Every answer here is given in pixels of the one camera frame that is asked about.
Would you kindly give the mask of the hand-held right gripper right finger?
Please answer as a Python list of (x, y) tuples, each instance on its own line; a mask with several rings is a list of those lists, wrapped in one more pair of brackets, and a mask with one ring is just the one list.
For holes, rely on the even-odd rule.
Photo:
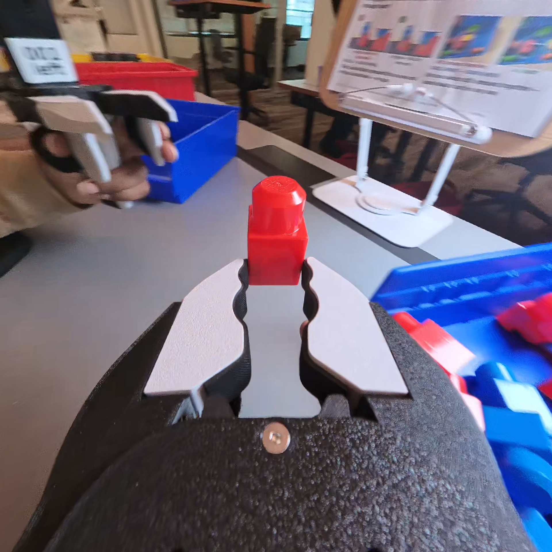
[(300, 380), (322, 405), (341, 395), (358, 406), (366, 396), (408, 397), (409, 390), (369, 299), (314, 257), (302, 266), (307, 338)]

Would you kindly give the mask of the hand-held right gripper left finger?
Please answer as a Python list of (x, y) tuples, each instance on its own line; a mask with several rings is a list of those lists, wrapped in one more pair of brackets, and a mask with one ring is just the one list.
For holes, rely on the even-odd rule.
[(252, 374), (247, 289), (247, 261), (239, 258), (184, 297), (143, 390), (146, 396), (185, 395), (196, 416), (210, 397), (221, 397), (239, 415)]

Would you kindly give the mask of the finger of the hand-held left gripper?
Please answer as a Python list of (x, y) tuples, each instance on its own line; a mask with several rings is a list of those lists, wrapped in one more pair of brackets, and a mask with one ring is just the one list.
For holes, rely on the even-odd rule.
[(175, 108), (156, 92), (117, 89), (96, 92), (93, 98), (104, 114), (160, 122), (178, 121)]

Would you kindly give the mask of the blue plastic bin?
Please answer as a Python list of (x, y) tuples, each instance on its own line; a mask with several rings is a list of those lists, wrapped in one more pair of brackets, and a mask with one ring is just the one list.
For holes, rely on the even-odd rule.
[(168, 123), (178, 160), (156, 166), (143, 156), (149, 175), (146, 200), (183, 204), (237, 153), (240, 109), (225, 104), (169, 99), (177, 122)]
[[(493, 322), (513, 304), (546, 293), (551, 293), (551, 243), (399, 268), (372, 300), (391, 316), (405, 311), (417, 321), (435, 321), (474, 353), (462, 376), (499, 362), (516, 380), (536, 387), (551, 378), (551, 359)], [(551, 516), (515, 508), (536, 549), (551, 551)]]

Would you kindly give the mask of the cluster of red mega blocks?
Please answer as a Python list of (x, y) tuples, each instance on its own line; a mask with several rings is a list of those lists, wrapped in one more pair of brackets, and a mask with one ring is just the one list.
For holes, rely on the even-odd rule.
[[(460, 374), (462, 369), (475, 360), (475, 354), (435, 321), (427, 319), (420, 322), (405, 311), (393, 314), (392, 317), (445, 371), (479, 429), (485, 431), (482, 404), (478, 398), (469, 393), (466, 377)], [(498, 313), (494, 317), (493, 324), (503, 333), (509, 336), (515, 335), (525, 344), (539, 348), (551, 359), (551, 293), (513, 304)], [(508, 371), (516, 380), (512, 372), (509, 369)], [(540, 383), (536, 388), (546, 403), (551, 403), (551, 378)]]

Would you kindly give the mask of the red mega block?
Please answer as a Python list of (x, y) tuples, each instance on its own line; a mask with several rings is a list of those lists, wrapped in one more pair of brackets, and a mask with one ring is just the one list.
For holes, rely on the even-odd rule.
[(248, 210), (249, 285), (297, 285), (306, 255), (306, 192), (287, 176), (270, 176), (252, 189)]

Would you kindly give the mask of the person's left forearm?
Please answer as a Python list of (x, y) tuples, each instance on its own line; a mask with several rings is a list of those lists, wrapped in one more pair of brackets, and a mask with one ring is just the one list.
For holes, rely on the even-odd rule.
[(1, 101), (1, 238), (88, 208), (68, 201), (46, 179), (29, 131)]

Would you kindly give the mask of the person's left hand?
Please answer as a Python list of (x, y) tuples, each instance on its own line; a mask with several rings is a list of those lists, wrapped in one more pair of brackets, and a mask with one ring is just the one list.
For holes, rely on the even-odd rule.
[[(160, 153), (165, 162), (175, 162), (179, 153), (170, 138), (168, 126), (155, 121), (161, 132)], [(49, 166), (36, 152), (34, 156), (46, 180), (62, 196), (75, 205), (94, 205), (102, 201), (134, 202), (146, 197), (150, 191), (148, 169), (141, 160), (142, 150), (132, 141), (122, 118), (112, 121), (114, 138), (119, 148), (121, 164), (112, 170), (110, 182), (98, 183), (81, 173), (62, 173)], [(44, 147), (57, 157), (69, 156), (70, 150), (63, 134), (52, 133), (43, 138)]]

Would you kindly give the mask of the red plastic bin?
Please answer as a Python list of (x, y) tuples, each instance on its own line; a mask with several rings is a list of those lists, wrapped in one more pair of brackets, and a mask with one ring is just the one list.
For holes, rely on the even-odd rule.
[(172, 62), (107, 61), (76, 64), (83, 85), (153, 91), (166, 99), (195, 101), (196, 70)]

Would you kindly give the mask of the yellow plastic bin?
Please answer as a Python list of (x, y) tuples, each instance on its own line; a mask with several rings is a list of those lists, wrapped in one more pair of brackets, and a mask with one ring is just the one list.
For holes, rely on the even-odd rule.
[(169, 59), (153, 56), (147, 53), (130, 52), (91, 52), (72, 55), (75, 64), (93, 62), (141, 62), (141, 63), (170, 63)]

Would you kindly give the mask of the wooden desk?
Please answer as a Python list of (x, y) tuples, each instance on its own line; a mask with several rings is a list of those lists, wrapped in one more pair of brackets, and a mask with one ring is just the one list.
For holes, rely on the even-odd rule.
[(167, 1), (167, 4), (175, 7), (177, 17), (194, 19), (197, 24), (199, 40), (200, 61), (203, 75), (204, 94), (212, 97), (206, 48), (204, 42), (203, 21), (211, 16), (221, 13), (231, 14), (234, 30), (238, 43), (238, 89), (241, 104), (246, 104), (248, 97), (243, 88), (245, 78), (245, 44), (243, 16), (251, 16), (258, 12), (270, 9), (271, 5), (262, 1)]
[(301, 144), (302, 147), (310, 149), (315, 114), (322, 113), (318, 87), (308, 84), (306, 79), (280, 80), (277, 84), (290, 92), (290, 103), (293, 106), (305, 110)]

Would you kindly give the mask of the black office chair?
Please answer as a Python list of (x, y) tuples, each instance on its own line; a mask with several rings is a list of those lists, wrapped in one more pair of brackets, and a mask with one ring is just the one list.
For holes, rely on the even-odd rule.
[(241, 118), (247, 120), (254, 115), (260, 126), (269, 123), (268, 113), (253, 105), (250, 93), (269, 89), (272, 83), (273, 70), (269, 67), (269, 57), (273, 52), (275, 39), (275, 18), (263, 17), (253, 33), (253, 50), (245, 48), (244, 14), (234, 14), (234, 27), (238, 45), (237, 68), (223, 66), (225, 80), (237, 86), (241, 107)]

